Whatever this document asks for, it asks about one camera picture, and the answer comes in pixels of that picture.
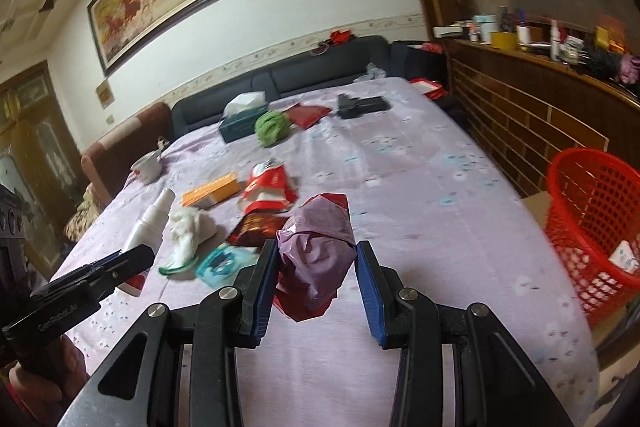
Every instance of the blue gripper pad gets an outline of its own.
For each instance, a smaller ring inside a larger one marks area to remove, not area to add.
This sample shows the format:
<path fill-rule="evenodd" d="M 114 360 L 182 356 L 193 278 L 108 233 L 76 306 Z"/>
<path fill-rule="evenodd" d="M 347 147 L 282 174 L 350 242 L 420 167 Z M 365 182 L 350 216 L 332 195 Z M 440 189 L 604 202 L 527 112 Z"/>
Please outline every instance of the blue gripper pad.
<path fill-rule="evenodd" d="M 385 312 L 380 289 L 376 284 L 373 271 L 380 271 L 380 265 L 371 250 L 368 241 L 360 241 L 356 245 L 358 256 L 356 257 L 356 277 L 362 296 L 362 304 L 367 314 L 369 330 L 378 341 L 379 346 L 386 345 Z"/>
<path fill-rule="evenodd" d="M 257 296 L 255 296 L 254 306 L 254 323 L 252 324 L 250 336 L 260 343 L 267 332 L 269 324 L 269 316 L 271 314 L 271 303 L 276 291 L 276 277 L 280 271 L 280 250 L 276 241 L 268 241 L 260 257 L 267 255 L 266 267 L 260 285 L 258 287 Z"/>

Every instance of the wooden door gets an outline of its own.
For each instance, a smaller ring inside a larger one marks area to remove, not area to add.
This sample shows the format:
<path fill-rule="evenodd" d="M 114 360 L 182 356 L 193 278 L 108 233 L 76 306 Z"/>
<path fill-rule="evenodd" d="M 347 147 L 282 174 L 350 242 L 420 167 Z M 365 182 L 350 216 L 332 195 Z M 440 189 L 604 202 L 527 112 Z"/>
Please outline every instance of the wooden door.
<path fill-rule="evenodd" d="M 86 180 L 46 62 L 0 85 L 0 182 L 22 200 L 25 253 L 48 279 L 70 247 L 63 229 Z"/>

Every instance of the basket rim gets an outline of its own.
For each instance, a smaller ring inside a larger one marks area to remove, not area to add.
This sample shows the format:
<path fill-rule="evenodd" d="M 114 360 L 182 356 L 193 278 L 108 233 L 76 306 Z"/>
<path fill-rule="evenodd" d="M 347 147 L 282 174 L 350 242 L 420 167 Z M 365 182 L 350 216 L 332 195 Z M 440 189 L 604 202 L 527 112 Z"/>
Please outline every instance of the basket rim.
<path fill-rule="evenodd" d="M 621 160 L 620 158 L 613 156 L 612 154 L 606 153 L 604 151 L 599 151 L 597 149 L 587 149 L 585 147 L 572 147 L 569 149 L 565 149 L 562 152 L 558 153 L 551 165 L 549 165 L 548 173 L 547 173 L 547 183 L 546 187 L 551 195 L 551 204 L 557 205 L 559 208 L 562 208 L 563 214 L 568 216 L 569 219 L 565 219 L 565 226 L 569 229 L 569 232 L 575 237 L 575 239 L 580 243 L 583 249 L 587 249 L 590 255 L 595 254 L 594 261 L 602 268 L 603 271 L 609 273 L 616 281 L 623 283 L 626 286 L 629 286 L 635 290 L 640 290 L 640 269 L 636 274 L 630 274 L 625 272 L 624 270 L 617 267 L 611 261 L 609 261 L 609 256 L 607 256 L 602 248 L 590 237 L 587 237 L 586 234 L 582 232 L 578 223 L 574 219 L 574 216 L 569 211 L 569 208 L 566 204 L 565 199 L 562 197 L 562 193 L 560 192 L 560 188 L 556 183 L 558 179 L 559 172 L 559 164 L 562 160 L 567 158 L 567 156 L 573 155 L 584 155 L 588 153 L 589 156 L 599 156 L 602 159 L 606 159 L 608 163 L 618 164 L 624 171 L 630 171 L 633 173 L 636 178 L 636 182 L 640 187 L 640 172 L 634 169 L 631 165 Z"/>

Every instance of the dark green tissue box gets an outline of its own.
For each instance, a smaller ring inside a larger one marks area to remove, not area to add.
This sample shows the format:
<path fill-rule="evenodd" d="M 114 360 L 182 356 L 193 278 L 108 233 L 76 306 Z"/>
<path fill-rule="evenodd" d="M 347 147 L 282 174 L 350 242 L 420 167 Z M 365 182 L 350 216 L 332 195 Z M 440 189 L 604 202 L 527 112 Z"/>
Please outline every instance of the dark green tissue box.
<path fill-rule="evenodd" d="M 255 133 L 255 121 L 269 110 L 268 105 L 255 107 L 226 117 L 220 124 L 220 134 L 225 143 L 249 136 Z"/>

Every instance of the white bottle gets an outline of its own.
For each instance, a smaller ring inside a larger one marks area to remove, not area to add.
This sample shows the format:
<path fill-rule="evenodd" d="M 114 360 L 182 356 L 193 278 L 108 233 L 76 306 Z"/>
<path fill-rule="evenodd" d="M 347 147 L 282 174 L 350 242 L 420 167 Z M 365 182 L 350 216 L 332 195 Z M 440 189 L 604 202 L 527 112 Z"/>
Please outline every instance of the white bottle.
<path fill-rule="evenodd" d="M 560 30 L 555 19 L 551 21 L 551 60 L 560 61 Z"/>
<path fill-rule="evenodd" d="M 164 226 L 169 220 L 169 209 L 174 200 L 174 192 L 168 188 L 163 188 L 158 199 L 147 207 L 145 213 L 133 226 L 129 238 L 122 247 L 122 251 L 126 252 L 139 245 L 147 245 L 153 250 L 154 255 L 157 255 L 160 245 L 162 245 L 162 230 L 164 230 Z M 127 279 L 118 288 L 129 295 L 139 297 L 147 275 L 149 275 L 148 269 Z"/>

